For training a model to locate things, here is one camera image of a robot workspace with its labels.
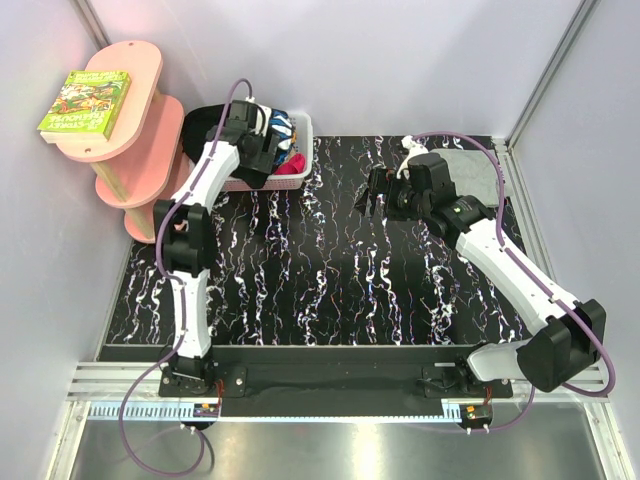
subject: book cover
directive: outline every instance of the book cover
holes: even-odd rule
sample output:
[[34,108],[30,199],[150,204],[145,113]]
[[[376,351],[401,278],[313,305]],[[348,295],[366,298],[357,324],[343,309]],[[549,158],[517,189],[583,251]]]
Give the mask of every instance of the book cover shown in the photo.
[[73,70],[38,130],[49,143],[109,140],[131,77],[123,71]]

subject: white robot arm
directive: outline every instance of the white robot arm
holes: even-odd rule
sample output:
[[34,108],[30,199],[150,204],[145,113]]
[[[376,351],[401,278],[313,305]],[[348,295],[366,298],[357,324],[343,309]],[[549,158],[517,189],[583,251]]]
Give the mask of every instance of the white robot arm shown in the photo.
[[[169,369],[172,375],[202,380],[207,386],[213,382],[213,371],[206,287],[217,253],[211,209],[225,181],[239,166],[271,171],[281,141],[269,132],[271,113],[252,99],[234,101],[215,151],[217,125],[208,132],[200,160],[182,188],[171,200],[159,200],[154,205],[156,237],[162,242],[162,263],[170,274],[173,291],[174,348],[182,338]],[[171,218],[161,233],[159,227],[167,215]]]
[[424,221],[432,235],[444,239],[498,287],[532,335],[530,340],[478,346],[456,367],[457,375],[464,377],[458,381],[479,385],[526,379],[550,392],[596,362],[596,346],[559,304],[570,306],[601,343],[606,314],[600,304],[578,302],[508,238],[501,244],[493,213],[477,198],[456,194],[442,157],[410,137],[403,146],[409,153],[400,168],[374,168],[356,208],[371,215],[376,198],[384,195],[389,220]]

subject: plastic laundry basket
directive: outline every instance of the plastic laundry basket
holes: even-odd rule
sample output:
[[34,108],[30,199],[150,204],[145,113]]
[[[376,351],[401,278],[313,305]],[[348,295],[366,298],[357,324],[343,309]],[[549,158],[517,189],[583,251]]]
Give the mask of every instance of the plastic laundry basket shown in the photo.
[[[302,173],[293,175],[269,175],[267,183],[258,190],[297,190],[302,187],[304,179],[311,173],[313,161],[313,128],[311,127],[311,117],[304,112],[288,112],[291,123],[296,127],[297,137],[294,145],[298,153],[302,153],[307,163]],[[243,180],[229,177],[224,182],[223,190],[227,192],[245,192],[253,190]]]

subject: black marbled mat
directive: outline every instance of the black marbled mat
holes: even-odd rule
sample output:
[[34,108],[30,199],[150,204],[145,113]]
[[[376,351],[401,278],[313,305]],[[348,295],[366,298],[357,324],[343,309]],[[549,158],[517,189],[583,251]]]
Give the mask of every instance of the black marbled mat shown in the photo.
[[[368,220],[353,209],[371,167],[399,165],[399,141],[316,138],[303,189],[219,197],[219,254],[207,289],[214,344],[473,344],[528,335],[501,293],[424,224],[387,222],[380,208]],[[505,229],[522,245],[508,204]],[[173,325],[154,249],[135,243],[105,343],[163,345]]]

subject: shelf tier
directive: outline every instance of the shelf tier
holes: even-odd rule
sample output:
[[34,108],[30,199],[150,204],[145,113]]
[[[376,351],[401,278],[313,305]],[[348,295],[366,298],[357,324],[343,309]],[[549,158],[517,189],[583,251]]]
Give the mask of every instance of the shelf tier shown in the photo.
[[[100,162],[110,170],[96,178],[96,192],[103,202],[115,208],[136,208],[165,189],[183,118],[184,110],[175,98],[161,95],[152,102],[138,140],[120,155]],[[109,181],[108,175],[116,180]],[[120,193],[113,186],[116,181]]]
[[[154,243],[155,242],[155,234],[153,233],[153,205],[156,203],[156,200],[167,200],[171,198],[171,196],[182,186],[184,182],[189,178],[189,173],[191,171],[190,168],[190,160],[184,153],[182,153],[182,148],[178,148],[175,159],[173,161],[173,168],[171,169],[171,174],[169,175],[169,179],[166,183],[166,186],[160,195],[154,200],[145,205],[142,205],[133,209],[126,209],[126,214],[124,216],[124,226],[134,239],[143,243]],[[143,219],[145,224],[151,226],[151,233],[149,234],[149,230],[144,228],[140,228],[139,224],[141,223],[141,219]]]
[[131,86],[108,142],[58,143],[62,153],[72,160],[101,162],[124,152],[142,133],[151,99],[157,95],[162,55],[149,42],[119,42],[91,57],[85,70],[124,70],[131,76]]

